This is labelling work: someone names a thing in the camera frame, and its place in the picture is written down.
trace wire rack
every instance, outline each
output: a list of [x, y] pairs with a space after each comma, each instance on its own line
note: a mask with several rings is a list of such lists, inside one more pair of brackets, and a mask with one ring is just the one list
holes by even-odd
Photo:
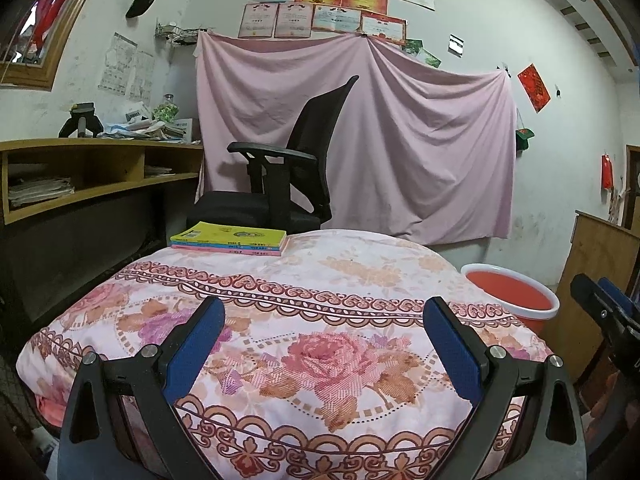
[[156, 25], [156, 38], [174, 45], [194, 45], [198, 42], [198, 33], [207, 32], [206, 28], [180, 28], [176, 25]]

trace yellow book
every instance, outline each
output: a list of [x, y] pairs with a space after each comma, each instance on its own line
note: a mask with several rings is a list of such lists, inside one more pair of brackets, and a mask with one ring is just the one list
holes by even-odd
[[180, 245], [277, 249], [282, 246], [286, 236], [286, 232], [275, 229], [234, 227], [199, 222], [185, 232], [172, 236], [171, 241]]

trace window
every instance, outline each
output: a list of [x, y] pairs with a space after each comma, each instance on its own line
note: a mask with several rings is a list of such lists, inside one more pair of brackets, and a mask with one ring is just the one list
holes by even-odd
[[36, 0], [8, 44], [0, 44], [0, 83], [50, 91], [66, 40], [86, 0]]

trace chair seat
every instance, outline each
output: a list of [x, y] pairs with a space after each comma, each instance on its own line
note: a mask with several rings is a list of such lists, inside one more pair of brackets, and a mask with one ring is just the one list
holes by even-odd
[[[306, 233], [320, 228], [320, 219], [290, 202], [289, 234]], [[269, 202], [264, 194], [233, 191], [208, 191], [196, 202], [187, 218], [187, 226], [198, 222], [263, 227], [269, 225]]]

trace book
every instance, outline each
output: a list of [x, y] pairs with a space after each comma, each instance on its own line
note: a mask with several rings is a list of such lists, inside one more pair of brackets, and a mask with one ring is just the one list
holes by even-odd
[[249, 249], [236, 249], [235, 247], [203, 247], [175, 243], [172, 243], [171, 247], [174, 249], [186, 249], [188, 251], [205, 251], [207, 253], [250, 254], [251, 256], [282, 256], [281, 251], [255, 251]]
[[198, 222], [185, 232], [171, 237], [171, 242], [206, 244], [224, 247], [251, 246], [261, 250], [280, 250], [287, 233], [275, 229], [236, 227]]
[[231, 246], [225, 244], [199, 244], [197, 242], [171, 242], [172, 246], [188, 246], [188, 247], [216, 247], [219, 249], [242, 249], [243, 251], [272, 251], [277, 252], [280, 250], [279, 247], [260, 247], [257, 245], [238, 245]]

